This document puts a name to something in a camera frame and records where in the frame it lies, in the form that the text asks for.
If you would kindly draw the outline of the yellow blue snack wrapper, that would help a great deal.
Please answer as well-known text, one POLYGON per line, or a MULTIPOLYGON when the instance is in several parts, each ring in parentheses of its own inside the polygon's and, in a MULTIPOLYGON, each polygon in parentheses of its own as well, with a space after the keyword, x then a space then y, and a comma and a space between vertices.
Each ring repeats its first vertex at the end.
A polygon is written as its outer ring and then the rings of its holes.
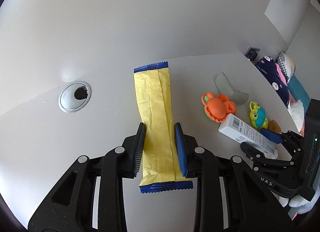
POLYGON ((133 76, 139 114, 146 125, 140 192, 192 189, 192 180, 183 177, 178 163, 168 62, 135 68, 133 76))

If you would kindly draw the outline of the white barcode carton box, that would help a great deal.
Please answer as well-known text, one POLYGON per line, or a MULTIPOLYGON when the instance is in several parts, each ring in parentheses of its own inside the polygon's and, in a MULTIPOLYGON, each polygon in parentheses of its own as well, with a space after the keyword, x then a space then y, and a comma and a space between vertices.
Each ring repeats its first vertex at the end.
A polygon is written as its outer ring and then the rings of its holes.
POLYGON ((233 114, 227 115, 225 120, 220 123, 218 131, 239 144, 246 142, 262 152, 267 158, 277 159, 278 157, 278 150, 274 142, 233 114))

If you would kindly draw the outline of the brown plush toy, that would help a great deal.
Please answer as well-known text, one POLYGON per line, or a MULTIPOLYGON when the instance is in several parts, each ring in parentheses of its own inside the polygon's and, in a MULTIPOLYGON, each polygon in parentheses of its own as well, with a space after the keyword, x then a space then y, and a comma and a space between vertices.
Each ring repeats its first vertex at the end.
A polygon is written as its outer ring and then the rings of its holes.
POLYGON ((274 132, 274 133, 281 133, 282 130, 280 128, 280 126, 278 125, 278 123, 275 120, 270 120, 268 122, 268 127, 267 127, 268 131, 274 132))

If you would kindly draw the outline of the blue green frog toy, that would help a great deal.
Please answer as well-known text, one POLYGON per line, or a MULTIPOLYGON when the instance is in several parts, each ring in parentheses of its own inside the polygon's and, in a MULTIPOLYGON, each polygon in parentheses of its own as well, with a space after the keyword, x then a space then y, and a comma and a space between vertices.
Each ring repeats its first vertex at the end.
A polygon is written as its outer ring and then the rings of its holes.
POLYGON ((267 129, 268 127, 268 119, 266 117, 265 110, 254 101, 249 103, 249 117, 251 120, 251 125, 257 129, 267 129))

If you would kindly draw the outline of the white goose plush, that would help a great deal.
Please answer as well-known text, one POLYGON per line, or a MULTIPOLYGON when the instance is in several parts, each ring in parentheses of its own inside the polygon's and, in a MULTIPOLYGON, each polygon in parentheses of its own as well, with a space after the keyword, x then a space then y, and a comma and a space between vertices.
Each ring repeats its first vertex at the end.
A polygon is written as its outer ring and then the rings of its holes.
POLYGON ((287 110, 290 116, 292 117, 298 132, 302 132, 304 129, 304 119, 305 119, 303 103, 300 100, 297 100, 294 103, 289 103, 287 110))

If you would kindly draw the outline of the orange crab toy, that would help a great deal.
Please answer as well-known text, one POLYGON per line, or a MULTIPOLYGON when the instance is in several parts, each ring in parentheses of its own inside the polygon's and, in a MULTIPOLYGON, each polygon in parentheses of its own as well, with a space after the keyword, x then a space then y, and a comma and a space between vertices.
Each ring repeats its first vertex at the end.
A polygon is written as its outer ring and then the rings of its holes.
POLYGON ((213 92, 208 92, 201 96, 206 116, 217 123, 223 122, 229 114, 236 114, 236 104, 229 100, 224 94, 215 96, 213 92))

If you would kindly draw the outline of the teal pillow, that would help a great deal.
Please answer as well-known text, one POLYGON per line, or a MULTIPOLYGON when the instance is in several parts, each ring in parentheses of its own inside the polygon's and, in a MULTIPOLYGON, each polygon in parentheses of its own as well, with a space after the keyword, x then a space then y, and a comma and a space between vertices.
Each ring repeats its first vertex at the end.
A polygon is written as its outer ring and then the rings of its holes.
POLYGON ((311 98, 309 97, 306 90, 304 89, 304 87, 302 86, 302 84, 296 78, 295 75, 293 75, 290 78, 287 86, 289 88, 289 92, 291 93, 291 95, 293 96, 295 101, 300 100, 302 102, 303 107, 304 107, 304 113, 306 113, 308 106, 310 104, 311 98))

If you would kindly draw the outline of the pink blanket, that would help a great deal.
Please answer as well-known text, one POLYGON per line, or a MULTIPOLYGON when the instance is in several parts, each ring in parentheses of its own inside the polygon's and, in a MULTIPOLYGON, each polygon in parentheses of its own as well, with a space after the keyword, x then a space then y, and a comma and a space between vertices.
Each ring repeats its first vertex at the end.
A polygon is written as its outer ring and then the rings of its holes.
POLYGON ((285 78, 285 75, 282 73, 280 66, 275 63, 277 75, 279 75, 280 80, 284 83, 285 86, 287 86, 287 80, 285 78))

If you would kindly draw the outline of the patchwork checkered pillow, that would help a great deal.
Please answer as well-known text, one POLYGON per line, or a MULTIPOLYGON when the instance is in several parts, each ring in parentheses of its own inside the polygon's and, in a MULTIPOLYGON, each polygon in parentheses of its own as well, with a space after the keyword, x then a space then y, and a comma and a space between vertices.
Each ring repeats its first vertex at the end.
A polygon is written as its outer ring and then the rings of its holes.
POLYGON ((284 52, 279 53, 276 62, 279 65, 280 70, 286 79, 286 82, 289 82, 296 71, 295 62, 290 58, 288 54, 284 52))

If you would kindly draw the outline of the navy rabbit blanket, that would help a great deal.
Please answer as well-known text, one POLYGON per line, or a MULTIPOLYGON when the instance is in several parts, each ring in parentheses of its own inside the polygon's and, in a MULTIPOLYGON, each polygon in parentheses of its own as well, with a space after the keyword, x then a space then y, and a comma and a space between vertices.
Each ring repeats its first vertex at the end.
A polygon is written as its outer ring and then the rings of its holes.
POLYGON ((279 75, 277 75, 275 63, 276 62, 271 57, 264 56, 255 64, 255 66, 276 91, 284 105, 288 107, 290 102, 289 88, 284 85, 280 80, 279 75))

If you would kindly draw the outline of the grey desk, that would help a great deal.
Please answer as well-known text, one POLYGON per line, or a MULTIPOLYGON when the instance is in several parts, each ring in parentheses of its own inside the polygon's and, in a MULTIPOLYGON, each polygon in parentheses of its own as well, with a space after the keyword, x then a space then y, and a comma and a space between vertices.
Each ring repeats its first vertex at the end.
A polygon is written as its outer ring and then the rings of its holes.
POLYGON ((4 114, 1 231, 295 231, 245 137, 219 131, 249 123, 214 87, 222 72, 295 129, 241 53, 111 62, 4 114))

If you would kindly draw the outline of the black wall socket panel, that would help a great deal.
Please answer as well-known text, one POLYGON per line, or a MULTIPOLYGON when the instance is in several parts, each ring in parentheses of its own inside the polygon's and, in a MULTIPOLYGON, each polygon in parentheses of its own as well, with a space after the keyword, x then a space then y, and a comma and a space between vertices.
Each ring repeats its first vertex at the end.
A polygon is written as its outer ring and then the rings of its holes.
POLYGON ((254 61, 257 58, 259 52, 260 52, 259 48, 249 47, 248 50, 245 53, 245 57, 249 61, 254 61))

